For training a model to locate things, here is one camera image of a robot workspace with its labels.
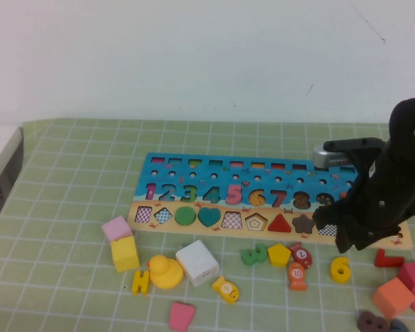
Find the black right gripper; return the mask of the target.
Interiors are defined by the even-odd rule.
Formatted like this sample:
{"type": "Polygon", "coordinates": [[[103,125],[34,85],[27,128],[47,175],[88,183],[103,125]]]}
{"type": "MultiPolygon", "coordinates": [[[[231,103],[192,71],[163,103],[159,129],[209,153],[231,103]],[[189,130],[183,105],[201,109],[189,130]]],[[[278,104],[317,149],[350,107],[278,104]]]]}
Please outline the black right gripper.
{"type": "Polygon", "coordinates": [[[389,119],[389,140],[360,186],[351,190],[350,203],[320,206],[313,213],[318,230],[336,225],[340,253],[358,251],[398,236],[403,221],[415,210],[415,98],[398,103],[389,119]]]}

